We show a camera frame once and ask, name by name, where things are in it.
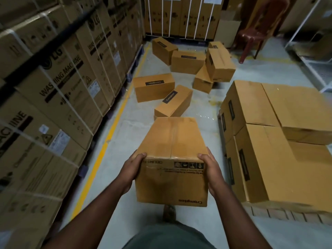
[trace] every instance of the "hand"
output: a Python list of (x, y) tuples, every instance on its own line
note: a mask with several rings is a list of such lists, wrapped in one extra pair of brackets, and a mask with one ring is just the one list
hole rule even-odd
[(209, 191), (211, 195), (215, 198), (215, 193), (217, 189), (220, 188), (220, 186), (222, 186), (225, 181), (222, 176), (222, 171), (219, 167), (219, 164), (215, 160), (209, 148), (206, 148), (208, 149), (209, 155), (198, 154), (197, 157), (206, 164), (206, 175), (208, 176), (207, 180), (209, 181)]
[(128, 160), (125, 161), (119, 175), (116, 178), (123, 185), (122, 195), (129, 191), (132, 181), (135, 179), (139, 171), (139, 166), (142, 160), (146, 157), (146, 153), (138, 154), (134, 157), (135, 152), (136, 150), (128, 158)]

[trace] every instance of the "concrete floor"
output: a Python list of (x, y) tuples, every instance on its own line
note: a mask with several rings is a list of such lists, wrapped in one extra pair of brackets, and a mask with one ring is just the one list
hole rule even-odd
[[(141, 57), (143, 63), (137, 68), (138, 77), (170, 72), (169, 67), (152, 54), (150, 43), (145, 45), (145, 49), (146, 57)], [(179, 45), (179, 49), (205, 50), (204, 47), (186, 45)], [(268, 41), (257, 60), (248, 58), (242, 65), (238, 63), (236, 57), (233, 61), (237, 66), (233, 79), (313, 87), (301, 68), (290, 60), (281, 42), (275, 38)], [(172, 74), (176, 85), (192, 87), (194, 75)], [(77, 202), (84, 201), (83, 207), (85, 207), (114, 180), (124, 161), (140, 145), (153, 123), (153, 109), (160, 101), (137, 103), (135, 93), (130, 86), (131, 84), (127, 86), (127, 90), (130, 91), (128, 100), (123, 96), (116, 105), (114, 116), (103, 129), (89, 164), (89, 172), (73, 198), (63, 226), (69, 222)], [(194, 90), (191, 104), (183, 114), (184, 117), (196, 118), (205, 144), (219, 162), (227, 180), (228, 171), (222, 157), (217, 112), (229, 86), (230, 83), (218, 83), (209, 95)], [(123, 103), (127, 103), (124, 109), (121, 108)], [(115, 126), (113, 135), (110, 135), (111, 127)], [(108, 146), (99, 166), (98, 155), (103, 145), (105, 147), (105, 142)], [(135, 194), (135, 184), (133, 184), (130, 191), (120, 199), (101, 240), (100, 249), (121, 248), (142, 227), (161, 220), (163, 206), (138, 203)], [(211, 195), (208, 197), (206, 208), (177, 206), (176, 210), (178, 221), (201, 231), (216, 248), (228, 248), (217, 206)], [(331, 248), (331, 226), (271, 218), (252, 217), (252, 219), (273, 248)]]

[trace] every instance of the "plastic chair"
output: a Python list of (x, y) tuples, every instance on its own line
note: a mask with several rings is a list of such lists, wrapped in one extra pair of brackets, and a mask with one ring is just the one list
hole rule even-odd
[(259, 42), (258, 49), (254, 56), (254, 59), (256, 59), (258, 52), (263, 45), (264, 40), (267, 38), (269, 29), (280, 17), (280, 15), (286, 11), (288, 5), (289, 5), (289, 0), (268, 0), (259, 8), (259, 10), (255, 15), (255, 18), (251, 22), (250, 27), (247, 29), (240, 30), (238, 32), (237, 41), (240, 38), (242, 38), (247, 42), (243, 50), (243, 53), (239, 59), (240, 64), (243, 64), (243, 61), (248, 56), (254, 43)]

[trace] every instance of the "person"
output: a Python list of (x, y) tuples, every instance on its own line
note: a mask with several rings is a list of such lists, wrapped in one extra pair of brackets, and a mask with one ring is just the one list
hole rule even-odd
[[(209, 191), (214, 197), (227, 242), (233, 248), (271, 248), (225, 182), (219, 164), (209, 155), (198, 154), (206, 164)], [(121, 196), (129, 191), (146, 153), (124, 163), (119, 175), (85, 209), (69, 222), (43, 249), (97, 248)], [(167, 223), (145, 227), (125, 246), (131, 248), (214, 248), (202, 233), (175, 220), (174, 208), (164, 207)]]

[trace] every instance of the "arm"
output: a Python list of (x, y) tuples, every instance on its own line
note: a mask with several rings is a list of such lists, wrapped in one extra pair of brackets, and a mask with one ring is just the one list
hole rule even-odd
[(124, 163), (114, 181), (47, 243), (43, 249), (97, 248), (120, 197), (129, 191), (132, 181), (139, 170), (139, 165), (145, 157), (146, 153), (139, 154), (135, 158), (134, 154), (132, 154)]
[(271, 248), (224, 181), (219, 164), (209, 148), (208, 151), (209, 155), (198, 154), (198, 158), (207, 165), (209, 191), (217, 203), (229, 248)]

